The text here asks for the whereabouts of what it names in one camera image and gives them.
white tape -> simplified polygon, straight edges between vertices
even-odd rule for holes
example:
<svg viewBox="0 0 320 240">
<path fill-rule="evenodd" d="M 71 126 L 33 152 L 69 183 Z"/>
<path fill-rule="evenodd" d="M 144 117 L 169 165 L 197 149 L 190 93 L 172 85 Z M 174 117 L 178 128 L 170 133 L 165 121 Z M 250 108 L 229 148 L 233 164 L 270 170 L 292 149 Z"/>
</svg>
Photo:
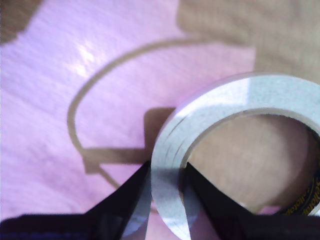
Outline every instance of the white tape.
<svg viewBox="0 0 320 240">
<path fill-rule="evenodd" d="M 178 189 L 179 171 L 203 133 L 238 114 L 273 114 L 297 119 L 320 133 L 320 86 L 286 75 L 247 74 L 228 78 L 177 109 L 162 128 L 151 159 L 151 189 L 165 224 L 180 239 L 190 232 Z M 320 215 L 320 205 L 311 214 Z"/>
</svg>

double-sided tape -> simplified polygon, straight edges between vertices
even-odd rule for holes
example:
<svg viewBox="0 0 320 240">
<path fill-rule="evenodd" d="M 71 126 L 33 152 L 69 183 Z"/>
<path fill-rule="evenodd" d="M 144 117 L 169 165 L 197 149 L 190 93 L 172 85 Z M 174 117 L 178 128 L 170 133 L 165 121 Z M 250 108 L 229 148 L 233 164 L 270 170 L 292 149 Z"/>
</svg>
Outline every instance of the double-sided tape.
<svg viewBox="0 0 320 240">
<path fill-rule="evenodd" d="M 180 170 L 191 150 L 208 129 L 222 121 L 263 114 L 296 119 L 318 138 L 320 85 L 280 74 L 231 77 L 197 94 L 168 118 L 152 153 L 151 189 L 160 216 L 177 237 L 191 239 L 179 191 Z M 320 171 L 301 198 L 282 214 L 320 215 Z"/>
</svg>

wooden surface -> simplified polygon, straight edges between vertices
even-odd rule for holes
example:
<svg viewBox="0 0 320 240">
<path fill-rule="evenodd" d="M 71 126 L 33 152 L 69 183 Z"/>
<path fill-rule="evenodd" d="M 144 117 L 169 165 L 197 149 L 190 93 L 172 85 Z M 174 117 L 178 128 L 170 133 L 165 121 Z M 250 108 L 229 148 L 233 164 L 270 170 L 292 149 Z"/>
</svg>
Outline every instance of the wooden surface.
<svg viewBox="0 0 320 240">
<path fill-rule="evenodd" d="M 280 72 L 320 84 L 319 0 L 3 0 L 1 219 L 81 213 L 150 158 L 169 113 L 223 77 Z M 314 172 L 300 123 L 235 119 L 190 161 L 252 211 Z M 177 239 L 155 206 L 147 239 Z"/>
</svg>

